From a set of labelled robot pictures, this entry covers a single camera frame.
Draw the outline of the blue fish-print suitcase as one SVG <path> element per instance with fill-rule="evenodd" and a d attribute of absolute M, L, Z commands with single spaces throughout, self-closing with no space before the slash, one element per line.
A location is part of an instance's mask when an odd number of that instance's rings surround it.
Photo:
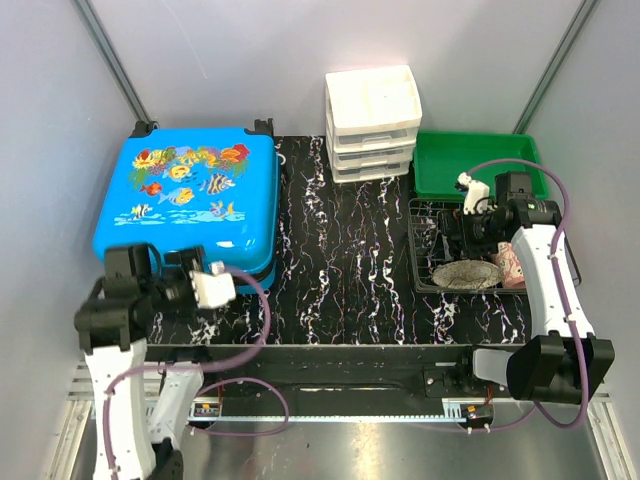
<path fill-rule="evenodd" d="M 110 247 L 153 245 L 161 255 L 202 247 L 204 262 L 275 280 L 280 160 L 272 119 L 252 128 L 160 128 L 139 121 L 116 162 L 93 237 Z"/>

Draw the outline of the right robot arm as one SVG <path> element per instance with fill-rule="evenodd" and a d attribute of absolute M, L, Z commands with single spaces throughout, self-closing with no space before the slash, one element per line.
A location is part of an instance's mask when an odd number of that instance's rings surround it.
<path fill-rule="evenodd" d="M 457 186 L 465 194 L 463 205 L 443 218 L 442 230 L 463 257 L 438 267 L 434 283 L 455 290 L 496 286 L 506 276 L 487 259 L 503 246 L 512 248 L 529 300 L 532 333 L 513 352 L 475 348 L 470 361 L 454 371 L 455 387 L 472 397 L 492 382 L 516 400 L 588 402 L 615 351 L 611 341 L 596 337 L 576 293 L 563 224 L 568 206 L 537 199 L 524 171 L 497 175 L 493 187 L 463 172 Z"/>

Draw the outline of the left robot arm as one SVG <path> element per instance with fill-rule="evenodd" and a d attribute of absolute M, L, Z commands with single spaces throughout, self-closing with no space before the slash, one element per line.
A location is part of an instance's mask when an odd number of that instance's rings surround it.
<path fill-rule="evenodd" d="M 104 267 L 74 317 L 93 385 L 93 476 L 180 479 L 184 460 L 179 443 L 192 401 L 214 388 L 216 372 L 199 361 L 169 364 L 156 406 L 149 410 L 146 326 L 179 280 L 162 276 L 159 252 L 145 243 L 107 249 Z"/>

